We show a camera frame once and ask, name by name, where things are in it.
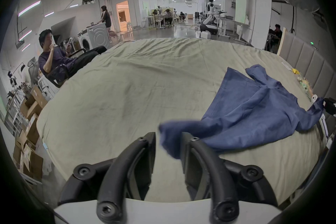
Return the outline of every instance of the bed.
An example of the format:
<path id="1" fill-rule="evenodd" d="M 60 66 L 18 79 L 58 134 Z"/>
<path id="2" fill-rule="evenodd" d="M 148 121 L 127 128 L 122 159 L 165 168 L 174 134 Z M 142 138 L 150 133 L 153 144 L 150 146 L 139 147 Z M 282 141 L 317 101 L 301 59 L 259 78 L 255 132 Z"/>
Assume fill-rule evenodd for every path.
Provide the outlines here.
<path id="1" fill-rule="evenodd" d="M 81 163 L 118 156 L 138 137 L 157 132 L 159 123 L 200 119 L 228 67 L 246 75 L 254 64 L 279 80 L 308 109 L 311 102 L 286 61 L 267 51 L 196 38 L 156 38 L 123 42 L 97 56 L 42 110 L 37 129 L 65 179 Z M 317 127 L 267 145 L 227 152 L 221 158 L 261 167 L 278 204 L 307 178 L 322 145 Z M 146 201 L 181 202 L 190 197 L 179 160 L 159 146 Z"/>

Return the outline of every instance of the person sitting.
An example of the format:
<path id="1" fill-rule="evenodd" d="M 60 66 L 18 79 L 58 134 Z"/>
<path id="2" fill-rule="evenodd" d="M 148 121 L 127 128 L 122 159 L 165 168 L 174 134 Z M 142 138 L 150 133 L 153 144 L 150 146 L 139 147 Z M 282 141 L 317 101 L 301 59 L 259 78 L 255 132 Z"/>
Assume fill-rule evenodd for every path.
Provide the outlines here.
<path id="1" fill-rule="evenodd" d="M 276 53 L 279 48 L 279 43 L 282 37 L 282 31 L 280 30 L 280 25 L 275 25 L 275 30 L 269 29 L 268 33 L 272 34 L 272 39 L 270 40 L 270 52 Z"/>
<path id="2" fill-rule="evenodd" d="M 184 13 L 181 11 L 181 13 L 180 13 L 180 20 L 185 20 L 186 19 L 186 17 L 185 17 L 185 15 L 184 15 Z"/>
<path id="3" fill-rule="evenodd" d="M 171 26 L 171 22 L 173 21 L 173 14 L 167 8 L 163 15 L 165 16 L 165 21 L 169 22 L 169 25 Z"/>
<path id="4" fill-rule="evenodd" d="M 94 48 L 78 58 L 68 58 L 70 55 L 71 46 L 66 47 L 66 53 L 60 48 L 55 47 L 53 44 L 53 33 L 50 29 L 44 30 L 39 36 L 40 46 L 43 52 L 39 56 L 39 67 L 41 72 L 47 76 L 51 71 L 53 71 L 60 64 L 65 64 L 68 69 L 69 76 L 72 77 L 77 71 L 89 62 L 93 60 L 99 54 L 102 54 L 107 49 L 102 45 Z M 65 72 L 63 69 L 58 69 L 54 74 L 53 78 L 58 82 L 62 82 L 65 79 Z"/>

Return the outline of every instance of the white robot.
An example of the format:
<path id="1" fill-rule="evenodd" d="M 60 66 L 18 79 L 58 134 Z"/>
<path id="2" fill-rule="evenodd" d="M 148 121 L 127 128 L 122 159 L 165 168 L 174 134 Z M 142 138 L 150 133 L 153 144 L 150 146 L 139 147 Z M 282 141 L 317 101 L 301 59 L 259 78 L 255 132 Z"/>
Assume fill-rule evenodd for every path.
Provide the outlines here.
<path id="1" fill-rule="evenodd" d="M 199 27 L 201 32 L 208 31 L 211 34 L 217 34 L 218 28 L 217 24 L 215 23 L 215 11 L 216 8 L 214 8 L 213 0 L 209 0 L 207 3 L 207 11 L 208 11 L 208 17 L 203 21 L 203 24 Z"/>

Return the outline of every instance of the white washing machine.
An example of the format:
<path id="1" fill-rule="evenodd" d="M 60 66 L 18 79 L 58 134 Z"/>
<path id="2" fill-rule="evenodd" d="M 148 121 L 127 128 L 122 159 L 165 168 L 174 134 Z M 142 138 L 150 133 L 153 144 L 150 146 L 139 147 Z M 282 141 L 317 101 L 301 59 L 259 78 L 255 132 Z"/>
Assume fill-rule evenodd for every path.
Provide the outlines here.
<path id="1" fill-rule="evenodd" d="M 81 48 L 86 51 L 92 50 L 98 46 L 107 46 L 110 44 L 109 34 L 105 22 L 87 27 L 78 33 L 78 40 Z"/>

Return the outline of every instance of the gray padded headboard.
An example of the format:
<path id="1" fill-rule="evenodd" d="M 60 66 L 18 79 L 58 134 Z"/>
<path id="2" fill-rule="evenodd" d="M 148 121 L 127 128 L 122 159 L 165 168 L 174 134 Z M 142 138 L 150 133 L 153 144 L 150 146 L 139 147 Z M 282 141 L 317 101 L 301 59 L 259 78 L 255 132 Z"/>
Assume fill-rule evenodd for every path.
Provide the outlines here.
<path id="1" fill-rule="evenodd" d="M 278 55 L 309 81 L 319 97 L 336 99 L 336 72 L 312 45 L 283 29 Z M 328 132 L 335 130 L 336 118 L 325 113 Z"/>

